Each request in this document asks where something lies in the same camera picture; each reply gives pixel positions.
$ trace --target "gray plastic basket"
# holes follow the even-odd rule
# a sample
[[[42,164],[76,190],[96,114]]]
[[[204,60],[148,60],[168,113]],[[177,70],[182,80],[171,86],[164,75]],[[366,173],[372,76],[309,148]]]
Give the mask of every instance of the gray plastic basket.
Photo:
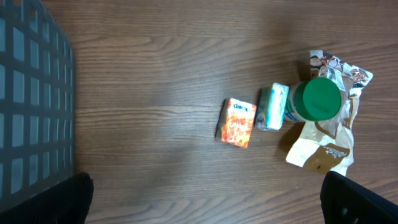
[[[75,173],[76,63],[39,0],[0,0],[0,212]]]

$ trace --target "plastic bottle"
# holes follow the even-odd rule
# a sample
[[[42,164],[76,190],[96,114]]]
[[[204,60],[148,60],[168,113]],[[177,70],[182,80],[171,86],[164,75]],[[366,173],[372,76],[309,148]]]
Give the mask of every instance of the plastic bottle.
[[[339,112],[341,95],[336,84],[327,78],[315,78],[290,87],[285,120],[323,121]]]

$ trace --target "wood grain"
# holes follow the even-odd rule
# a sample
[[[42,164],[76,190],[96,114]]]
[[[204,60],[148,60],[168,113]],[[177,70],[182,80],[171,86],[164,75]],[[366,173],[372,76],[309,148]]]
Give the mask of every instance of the wood grain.
[[[374,73],[348,177],[398,203],[394,1],[44,1],[78,63],[88,223],[322,223],[324,176],[285,162],[302,124],[214,140],[225,98],[309,76],[323,49]]]

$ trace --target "black object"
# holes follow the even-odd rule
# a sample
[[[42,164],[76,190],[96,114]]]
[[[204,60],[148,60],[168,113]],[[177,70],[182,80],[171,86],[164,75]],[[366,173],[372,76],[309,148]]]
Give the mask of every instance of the black object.
[[[83,224],[93,189],[90,176],[78,174],[0,214],[0,223]]]
[[[326,224],[398,223],[398,206],[359,184],[329,171],[321,191]]]

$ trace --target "green bottle cap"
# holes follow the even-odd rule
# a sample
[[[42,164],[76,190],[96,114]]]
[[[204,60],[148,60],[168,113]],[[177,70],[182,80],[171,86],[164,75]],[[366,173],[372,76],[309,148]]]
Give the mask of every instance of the green bottle cap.
[[[297,87],[294,105],[299,115],[309,121],[328,120],[340,110],[340,91],[333,81],[315,78]]]

